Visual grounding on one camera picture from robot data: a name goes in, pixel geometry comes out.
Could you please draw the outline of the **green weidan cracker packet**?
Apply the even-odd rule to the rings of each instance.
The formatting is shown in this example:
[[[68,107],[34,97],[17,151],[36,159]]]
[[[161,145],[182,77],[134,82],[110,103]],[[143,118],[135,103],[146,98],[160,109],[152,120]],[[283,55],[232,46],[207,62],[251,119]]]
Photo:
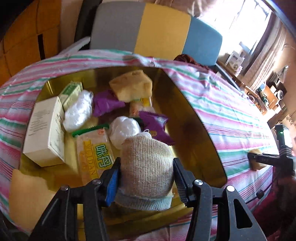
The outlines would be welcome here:
[[[76,150],[83,185],[100,178],[115,161],[107,135],[109,124],[105,123],[72,133],[76,139]]]

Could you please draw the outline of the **cream sock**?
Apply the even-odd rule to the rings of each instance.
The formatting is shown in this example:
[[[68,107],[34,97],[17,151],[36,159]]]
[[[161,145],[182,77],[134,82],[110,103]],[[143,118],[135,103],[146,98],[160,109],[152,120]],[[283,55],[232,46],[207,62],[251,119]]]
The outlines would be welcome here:
[[[143,211],[164,211],[173,198],[173,153],[147,132],[126,138],[121,150],[121,181],[115,202]]]

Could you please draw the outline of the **white cardboard box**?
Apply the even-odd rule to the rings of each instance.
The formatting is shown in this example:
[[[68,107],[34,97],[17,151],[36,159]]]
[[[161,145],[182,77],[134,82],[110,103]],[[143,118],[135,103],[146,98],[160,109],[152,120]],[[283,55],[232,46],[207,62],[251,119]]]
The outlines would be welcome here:
[[[23,145],[23,154],[40,167],[64,163],[64,109],[55,96],[34,106]]]

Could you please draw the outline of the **purple snack packet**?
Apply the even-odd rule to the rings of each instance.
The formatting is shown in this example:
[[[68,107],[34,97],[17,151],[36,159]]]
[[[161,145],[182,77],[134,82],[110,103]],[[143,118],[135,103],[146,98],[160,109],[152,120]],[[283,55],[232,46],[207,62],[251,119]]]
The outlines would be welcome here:
[[[175,144],[174,140],[166,133],[165,127],[168,118],[163,114],[140,111],[139,118],[142,120],[144,130],[149,130],[152,138],[169,146]]]
[[[95,117],[103,116],[123,107],[125,107],[125,102],[119,101],[112,90],[99,92],[93,98],[93,115]]]

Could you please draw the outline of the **clear plastic bag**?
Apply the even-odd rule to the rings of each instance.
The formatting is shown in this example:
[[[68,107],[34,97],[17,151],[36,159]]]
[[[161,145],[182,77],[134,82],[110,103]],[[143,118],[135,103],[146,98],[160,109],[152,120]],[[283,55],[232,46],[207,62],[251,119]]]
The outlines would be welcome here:
[[[92,116],[93,92],[82,90],[77,100],[67,109],[63,126],[66,132],[81,128]]]

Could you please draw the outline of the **white plastic bag ball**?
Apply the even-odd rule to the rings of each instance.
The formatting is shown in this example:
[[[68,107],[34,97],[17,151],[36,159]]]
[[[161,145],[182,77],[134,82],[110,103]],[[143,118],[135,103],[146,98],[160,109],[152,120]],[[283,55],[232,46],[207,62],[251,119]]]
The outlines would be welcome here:
[[[113,146],[121,150],[126,138],[135,136],[141,131],[135,119],[128,118],[127,116],[119,116],[109,125],[108,135]]]

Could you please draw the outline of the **yellow small snack packet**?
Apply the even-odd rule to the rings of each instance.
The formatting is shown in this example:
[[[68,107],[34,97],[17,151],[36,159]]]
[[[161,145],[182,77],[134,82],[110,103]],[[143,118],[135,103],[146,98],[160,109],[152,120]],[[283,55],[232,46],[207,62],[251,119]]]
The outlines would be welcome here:
[[[139,117],[140,111],[155,113],[155,109],[152,107],[151,97],[133,100],[129,103],[130,117]]]

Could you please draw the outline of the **green white small box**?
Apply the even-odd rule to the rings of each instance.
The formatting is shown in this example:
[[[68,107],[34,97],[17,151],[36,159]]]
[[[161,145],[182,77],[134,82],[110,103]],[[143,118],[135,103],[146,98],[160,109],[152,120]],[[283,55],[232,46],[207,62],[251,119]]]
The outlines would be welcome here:
[[[77,100],[80,92],[83,90],[81,82],[70,82],[58,95],[64,111]]]

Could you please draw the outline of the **yellow sponge block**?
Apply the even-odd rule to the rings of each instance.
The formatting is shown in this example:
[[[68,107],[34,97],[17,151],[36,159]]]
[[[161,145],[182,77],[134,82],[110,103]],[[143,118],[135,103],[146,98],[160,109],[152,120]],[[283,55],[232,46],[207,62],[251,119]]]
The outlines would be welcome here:
[[[152,96],[152,80],[142,70],[135,70],[109,81],[119,101],[131,102]]]

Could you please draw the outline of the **striped bed sheet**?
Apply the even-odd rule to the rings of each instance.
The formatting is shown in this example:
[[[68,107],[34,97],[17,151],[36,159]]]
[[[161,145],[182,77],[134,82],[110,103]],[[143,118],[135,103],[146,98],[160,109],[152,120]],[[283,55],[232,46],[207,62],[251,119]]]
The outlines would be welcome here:
[[[27,125],[45,83],[75,71],[114,66],[159,68],[172,77],[200,115],[226,173],[225,185],[234,186],[250,210],[262,208],[268,195],[258,199],[256,193],[270,191],[273,169],[269,166],[259,171],[251,170],[247,154],[256,149],[276,154],[278,149],[263,115],[245,93],[212,71],[197,69],[187,63],[143,57],[126,51],[84,50],[27,66],[1,87],[1,212],[12,224],[16,225],[9,216],[13,170],[20,170]]]

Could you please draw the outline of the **wooden side table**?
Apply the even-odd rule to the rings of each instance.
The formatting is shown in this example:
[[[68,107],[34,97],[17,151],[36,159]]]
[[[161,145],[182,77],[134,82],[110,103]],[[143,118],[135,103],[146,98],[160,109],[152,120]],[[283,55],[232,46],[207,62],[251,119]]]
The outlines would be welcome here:
[[[282,111],[280,100],[268,86],[261,88],[261,92],[259,93],[257,90],[252,90],[246,84],[241,82],[234,75],[234,71],[220,60],[217,61],[216,66],[225,72],[225,79],[230,78],[230,80],[237,84],[237,86],[250,97],[251,101],[267,121]]]

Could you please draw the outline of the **pink curtain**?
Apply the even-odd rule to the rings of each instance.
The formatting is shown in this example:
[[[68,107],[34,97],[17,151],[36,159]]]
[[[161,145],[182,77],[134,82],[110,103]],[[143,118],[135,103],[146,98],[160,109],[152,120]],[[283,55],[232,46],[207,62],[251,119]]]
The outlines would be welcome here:
[[[285,25],[272,13],[242,78],[242,82],[251,90],[257,90],[270,76],[281,57],[286,36]]]

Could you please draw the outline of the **gold metal tin box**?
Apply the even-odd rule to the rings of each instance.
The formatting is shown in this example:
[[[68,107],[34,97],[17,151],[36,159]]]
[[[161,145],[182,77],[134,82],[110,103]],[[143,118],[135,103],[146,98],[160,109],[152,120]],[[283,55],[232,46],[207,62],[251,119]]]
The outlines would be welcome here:
[[[109,82],[113,78],[133,70],[133,66],[104,67],[63,74],[45,83],[37,101],[57,96],[71,81],[81,82],[84,89],[98,93],[109,89]],[[181,93],[177,82],[159,68],[145,67],[143,71],[153,82],[152,105],[155,111],[168,117],[166,132],[175,142],[173,154],[196,178],[214,187],[224,186],[227,177],[215,146],[200,115]],[[22,155],[20,171],[46,179],[51,190],[57,190],[64,184],[78,187],[82,181],[76,154],[76,141],[70,134],[66,134],[64,164],[42,168]],[[190,209],[181,202],[177,189],[173,189],[173,194],[170,209],[163,212],[135,211],[116,204],[105,208],[103,216],[109,237],[112,240],[121,240],[138,236],[188,214]]]

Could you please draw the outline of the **dark red cloth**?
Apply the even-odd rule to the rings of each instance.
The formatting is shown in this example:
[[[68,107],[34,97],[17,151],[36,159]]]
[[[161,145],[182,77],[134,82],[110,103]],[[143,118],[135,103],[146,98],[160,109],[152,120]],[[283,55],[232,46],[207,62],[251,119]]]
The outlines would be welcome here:
[[[180,55],[176,56],[175,59],[174,59],[174,61],[179,61],[179,62],[187,63],[190,66],[196,67],[197,69],[207,70],[207,71],[210,70],[210,68],[208,66],[205,66],[205,65],[202,65],[202,64],[198,63],[191,56],[189,56],[187,54],[180,54]]]

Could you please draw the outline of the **wooden wardrobe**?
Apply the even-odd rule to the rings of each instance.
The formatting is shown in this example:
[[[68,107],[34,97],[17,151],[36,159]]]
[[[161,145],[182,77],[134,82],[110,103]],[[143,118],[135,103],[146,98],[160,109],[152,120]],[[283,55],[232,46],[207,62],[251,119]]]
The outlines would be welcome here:
[[[33,1],[14,20],[1,40],[1,84],[60,52],[61,5],[62,1]]]

